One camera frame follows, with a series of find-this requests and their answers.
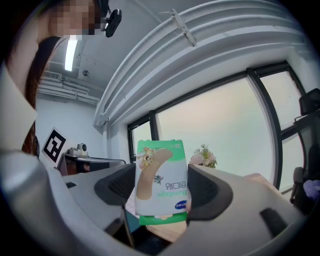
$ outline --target white wall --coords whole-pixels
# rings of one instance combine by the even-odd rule
[[[130,158],[127,127],[128,125],[125,123],[113,125],[107,134],[107,138],[109,148],[108,158],[122,159],[128,164],[130,163]]]
[[[44,158],[41,151],[53,127],[72,142],[85,143],[90,157],[104,157],[102,131],[92,125],[95,106],[74,100],[60,99],[62,102],[55,102],[43,98],[36,99],[38,117],[35,120],[35,134],[40,144],[40,160]]]

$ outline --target wooden table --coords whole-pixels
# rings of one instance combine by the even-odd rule
[[[244,176],[247,179],[252,181],[260,182],[267,185],[271,190],[276,192],[279,196],[283,197],[283,195],[277,190],[266,178],[264,178],[259,173],[253,173]],[[131,214],[135,215],[135,189],[133,189],[125,208]],[[154,233],[155,235],[173,243],[175,242],[187,229],[187,223],[185,221],[170,223],[170,224],[162,224],[162,225],[148,225],[146,226],[147,230]]]

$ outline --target brown hair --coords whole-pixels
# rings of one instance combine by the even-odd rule
[[[45,39],[39,44],[38,51],[32,61],[26,83],[25,83],[25,98],[29,104],[36,108],[36,96],[40,78],[45,71],[46,64],[55,49],[55,46],[60,37],[53,36]],[[36,124],[31,126],[22,146],[22,151],[36,155]]]

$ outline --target window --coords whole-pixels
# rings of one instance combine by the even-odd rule
[[[150,121],[132,130],[133,154],[136,155],[138,141],[151,140]]]
[[[295,168],[304,166],[304,152],[297,133],[282,141],[282,151],[283,164],[280,189],[293,185]]]
[[[187,161],[207,144],[217,169],[260,173],[283,189],[293,184],[294,169],[304,162],[294,123],[304,94],[285,61],[213,81],[129,124],[131,162],[139,140],[182,140]]]
[[[295,118],[300,116],[301,94],[289,72],[280,72],[260,79],[271,97],[281,129],[292,126]]]
[[[217,169],[260,173],[272,182],[273,146],[264,110],[247,78],[217,87],[158,113],[160,140],[182,140],[187,161],[209,145]]]

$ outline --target black window frame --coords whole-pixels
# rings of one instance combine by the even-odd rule
[[[132,131],[141,126],[145,123],[150,122],[150,133],[151,133],[151,139],[153,141],[159,140],[159,133],[158,133],[158,126],[156,121],[156,114],[153,110],[149,111],[148,114],[145,114],[144,116],[140,117],[136,121],[132,122],[131,124],[128,124],[127,126],[127,132],[128,132],[128,147],[129,147],[129,158],[130,163],[133,163],[136,161],[136,155],[134,154],[134,140],[133,140],[133,134]]]
[[[153,141],[158,141],[159,132],[158,132],[156,114],[162,111],[165,111],[179,103],[187,101],[195,96],[198,96],[207,91],[215,89],[217,87],[226,85],[228,83],[231,83],[233,81],[236,81],[242,78],[249,78],[252,80],[252,83],[255,86],[260,96],[260,99],[263,101],[266,113],[268,115],[269,124],[270,124],[272,135],[273,135],[272,137],[273,137],[274,149],[275,149],[275,170],[274,170],[273,186],[279,189],[280,183],[281,183],[281,177],[282,177],[282,167],[283,167],[282,143],[287,138],[290,138],[291,136],[297,134],[297,128],[296,128],[296,125],[293,124],[292,126],[281,130],[280,121],[276,112],[276,108],[272,102],[270,95],[268,94],[268,91],[265,85],[261,81],[261,78],[274,75],[277,73],[281,73],[281,72],[288,72],[290,74],[301,96],[306,94],[306,91],[302,86],[302,83],[299,80],[297,74],[294,72],[294,70],[291,68],[291,66],[288,64],[287,61],[282,61],[282,62],[263,65],[263,66],[247,68],[245,71],[229,75],[227,77],[218,79],[204,86],[196,88],[190,92],[183,94],[182,96],[179,96],[167,102],[166,104],[156,108],[155,110],[149,111],[148,114],[142,116],[141,118],[139,118],[138,120],[134,121],[131,124],[128,124],[127,126],[130,162],[133,163],[134,161],[136,161],[136,156],[134,155],[134,149],[133,149],[133,136],[132,136],[133,129],[150,121],[151,139]]]

